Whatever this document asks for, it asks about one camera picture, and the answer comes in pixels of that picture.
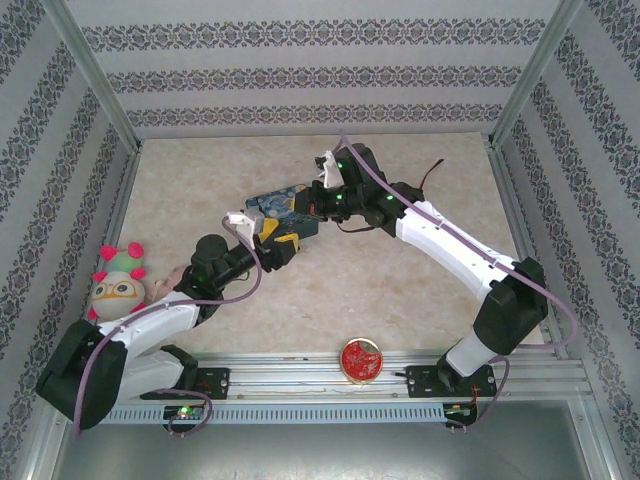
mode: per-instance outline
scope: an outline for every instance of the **patterned wallpaper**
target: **patterned wallpaper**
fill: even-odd
[[[95,3],[68,5],[153,138],[488,133],[558,0]]]
[[[83,314],[129,155],[42,5],[0,7],[0,479],[58,334]]]
[[[503,145],[624,478],[640,477],[639,29],[638,2],[585,1]]]

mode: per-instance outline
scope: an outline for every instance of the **pink plush ears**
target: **pink plush ears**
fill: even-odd
[[[131,275],[131,278],[133,278],[134,280],[140,280],[146,274],[147,274],[147,271],[144,269],[144,267],[134,268],[129,272],[129,275]]]
[[[105,245],[100,247],[100,256],[104,258],[106,262],[110,262],[113,257],[118,254],[118,249],[116,247],[111,247],[109,245]]]
[[[142,258],[144,255],[144,248],[142,248],[142,245],[138,242],[131,242],[127,247],[127,252],[131,258]]]
[[[107,272],[97,272],[93,274],[93,281],[100,283],[107,276]]]

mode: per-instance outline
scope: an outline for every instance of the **round tin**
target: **round tin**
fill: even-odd
[[[367,338],[354,338],[340,352],[340,368],[357,384],[372,382],[382,371],[382,352]]]

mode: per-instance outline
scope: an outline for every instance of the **plush toy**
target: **plush toy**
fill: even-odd
[[[89,320],[115,320],[145,306],[145,287],[140,282],[147,274],[143,255],[142,245],[136,242],[126,251],[108,245],[100,249],[106,263],[104,271],[93,275],[97,285],[91,295]]]

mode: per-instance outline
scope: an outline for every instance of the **marble-pattern floor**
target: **marble-pattern floor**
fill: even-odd
[[[498,251],[516,257],[507,220],[479,134],[360,135],[390,181],[418,185],[445,216]],[[189,261],[198,239],[223,234],[227,211],[246,198],[310,183],[314,157],[335,136],[147,140],[127,209],[120,246],[146,248],[147,285]],[[359,219],[345,228],[363,226]],[[479,303],[451,273],[382,231],[344,234],[333,223],[303,240],[282,270],[263,276],[251,298],[221,307],[203,325],[176,335],[191,353],[327,352],[353,337],[384,350],[443,350],[470,329]],[[230,298],[253,280],[234,282]],[[541,342],[538,330],[530,342]]]

